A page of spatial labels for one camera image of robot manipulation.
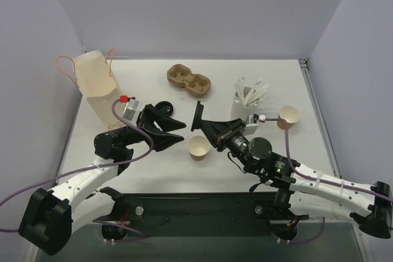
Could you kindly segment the brown paper coffee cup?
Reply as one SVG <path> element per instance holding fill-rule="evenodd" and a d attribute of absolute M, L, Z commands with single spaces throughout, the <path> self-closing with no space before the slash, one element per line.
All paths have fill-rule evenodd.
<path fill-rule="evenodd" d="M 283 106 L 279 110 L 278 113 L 278 120 L 277 120 L 277 126 L 280 129 L 285 129 L 286 123 L 288 124 L 288 128 L 290 128 L 292 125 L 296 124 L 300 120 L 300 112 L 299 110 L 294 107 L 294 106 Z"/>
<path fill-rule="evenodd" d="M 204 136 L 193 136 L 187 144 L 190 157 L 195 161 L 202 161 L 210 150 L 210 143 Z"/>

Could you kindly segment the brown pulp cup carrier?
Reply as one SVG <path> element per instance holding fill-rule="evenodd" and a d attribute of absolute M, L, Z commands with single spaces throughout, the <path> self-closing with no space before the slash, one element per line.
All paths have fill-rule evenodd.
<path fill-rule="evenodd" d="M 171 66 L 166 72 L 166 77 L 169 83 L 175 87 L 186 89 L 190 95 L 196 98 L 202 98 L 211 89 L 209 78 L 193 73 L 190 68 L 183 64 Z"/>

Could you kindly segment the beige paper takeout bag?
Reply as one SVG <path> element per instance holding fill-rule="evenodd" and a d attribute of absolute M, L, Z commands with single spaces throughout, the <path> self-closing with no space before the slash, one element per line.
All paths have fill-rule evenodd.
<path fill-rule="evenodd" d="M 62 56 L 55 60 L 55 67 L 77 86 L 103 123 L 104 129 L 108 131 L 125 126 L 112 112 L 114 101 L 123 95 L 112 70 L 114 53 L 115 49 L 112 48 L 107 55 L 103 55 L 99 50 L 94 50 L 75 58 L 65 56 L 72 63 L 74 75 L 70 75 L 60 68 L 59 60 L 62 59 Z"/>

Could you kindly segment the black plastic cup lid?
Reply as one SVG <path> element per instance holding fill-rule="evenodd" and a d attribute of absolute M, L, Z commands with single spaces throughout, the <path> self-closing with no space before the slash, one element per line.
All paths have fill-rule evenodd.
<path fill-rule="evenodd" d="M 204 109 L 204 105 L 202 105 L 201 101 L 197 101 L 193 122 L 191 125 L 191 132 L 194 132 L 194 130 L 201 129 L 203 109 Z"/>
<path fill-rule="evenodd" d="M 160 101 L 155 105 L 155 108 L 163 117 L 170 117 L 174 112 L 174 107 L 169 101 Z"/>

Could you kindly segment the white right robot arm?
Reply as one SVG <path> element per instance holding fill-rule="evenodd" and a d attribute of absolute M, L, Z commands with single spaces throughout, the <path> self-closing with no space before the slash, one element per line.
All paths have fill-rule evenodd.
<path fill-rule="evenodd" d="M 261 184 L 277 189 L 272 209 L 276 216 L 320 215 L 356 224 L 370 236 L 392 237 L 392 196 L 384 182 L 360 184 L 324 174 L 273 152 L 262 137 L 247 140 L 246 122 L 209 121 L 195 118 L 192 129 L 199 129 L 218 151 L 229 151 L 242 165 L 243 172 L 256 175 Z"/>

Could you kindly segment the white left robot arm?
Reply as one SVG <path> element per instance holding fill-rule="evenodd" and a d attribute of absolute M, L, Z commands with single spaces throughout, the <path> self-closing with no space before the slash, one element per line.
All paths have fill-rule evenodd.
<path fill-rule="evenodd" d="M 30 197 L 18 234 L 48 255 L 58 253 L 71 234 L 97 218 L 112 220 L 124 214 L 122 193 L 104 184 L 119 176 L 135 161 L 130 145 L 145 142 L 160 152 L 182 142 L 173 132 L 186 124 L 146 105 L 136 124 L 98 134 L 93 142 L 96 159 L 75 176 L 49 190 L 37 189 Z"/>

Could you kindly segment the white cylindrical straw holder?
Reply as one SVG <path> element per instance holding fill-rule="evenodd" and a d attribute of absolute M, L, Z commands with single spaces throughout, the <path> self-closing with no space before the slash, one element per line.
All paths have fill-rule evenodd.
<path fill-rule="evenodd" d="M 259 102 L 252 103 L 249 106 L 244 106 L 238 100 L 238 94 L 235 92 L 233 96 L 232 108 L 230 111 L 230 119 L 235 120 L 240 118 L 242 120 L 246 119 L 248 115 L 256 114 Z"/>

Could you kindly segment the white wrapped straw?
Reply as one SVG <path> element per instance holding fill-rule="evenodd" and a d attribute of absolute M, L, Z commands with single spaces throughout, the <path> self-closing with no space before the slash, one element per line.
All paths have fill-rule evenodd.
<path fill-rule="evenodd" d="M 253 105 L 256 106 L 260 101 L 266 100 L 266 98 L 267 98 L 267 94 L 266 94 L 266 93 L 264 93 L 264 94 L 262 94 L 262 95 L 260 95 L 260 96 L 252 97 L 252 98 L 248 101 L 248 103 L 246 104 L 246 107 L 251 107 L 251 106 L 253 106 Z"/>
<path fill-rule="evenodd" d="M 256 81 L 254 83 L 254 86 L 252 87 L 252 89 L 253 89 L 252 94 L 258 93 L 258 92 L 263 91 L 265 89 L 265 84 L 263 83 L 263 81 L 264 81 L 264 79 L 263 79 L 263 77 L 261 77 L 258 79 L 258 81 Z"/>
<path fill-rule="evenodd" d="M 238 96 L 238 101 L 242 105 L 245 105 L 244 82 L 245 82 L 245 78 L 239 77 L 234 84 L 236 94 Z"/>
<path fill-rule="evenodd" d="M 269 85 L 264 85 L 258 89 L 256 89 L 256 86 L 252 87 L 251 90 L 246 95 L 246 97 L 244 98 L 243 105 L 248 106 L 250 104 L 255 103 L 256 101 L 261 100 L 263 97 L 267 95 L 268 89 L 269 89 Z"/>

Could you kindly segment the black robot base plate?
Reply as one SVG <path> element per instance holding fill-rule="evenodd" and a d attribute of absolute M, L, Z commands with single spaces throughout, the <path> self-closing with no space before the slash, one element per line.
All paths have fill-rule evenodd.
<path fill-rule="evenodd" d="M 274 192 L 127 193 L 107 222 L 121 222 L 147 237 L 260 237 L 293 239 L 305 214 L 274 206 Z"/>

